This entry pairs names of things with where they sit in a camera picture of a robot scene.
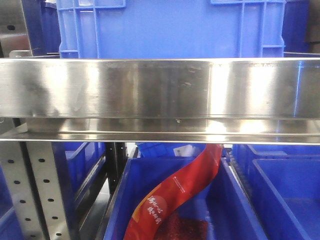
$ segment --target hole in metal post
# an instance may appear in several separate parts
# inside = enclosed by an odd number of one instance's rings
[[[14,31],[16,30],[16,27],[14,25],[8,25],[6,26],[6,28],[9,30],[9,31]]]

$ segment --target stainless steel shelf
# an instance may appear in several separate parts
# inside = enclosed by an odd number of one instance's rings
[[[2,141],[320,144],[320,58],[1,59]]]

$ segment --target white label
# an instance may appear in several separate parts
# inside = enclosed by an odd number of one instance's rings
[[[174,148],[173,151],[176,157],[195,157],[201,152],[198,147],[194,147],[190,144]]]

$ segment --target red plastic bag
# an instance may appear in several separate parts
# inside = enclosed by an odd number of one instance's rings
[[[134,210],[124,240],[153,240],[164,219],[216,177],[221,153],[221,145],[207,144],[191,163],[156,186]]]

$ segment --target blue plastic bin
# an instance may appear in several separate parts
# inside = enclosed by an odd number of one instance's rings
[[[47,53],[58,53],[61,43],[57,6],[41,2],[42,32]]]
[[[0,167],[0,240],[23,240],[5,177]]]
[[[308,53],[306,42],[310,0],[286,0],[282,37],[286,52]]]
[[[76,192],[104,154],[105,145],[100,142],[66,142],[64,147],[72,189]]]
[[[320,146],[234,144],[232,155],[251,183],[254,159],[320,159]]]
[[[282,57],[285,0],[57,0],[62,58]]]
[[[155,186],[193,159],[130,159],[122,176],[104,240],[122,240],[139,202]],[[267,240],[245,194],[224,159],[212,183],[180,206],[178,212],[183,218],[207,221],[207,240]]]
[[[183,148],[193,148],[188,157],[196,157],[206,147],[200,143],[137,142],[136,145],[144,158],[184,157]]]
[[[270,240],[320,239],[320,160],[254,160],[252,203]]]

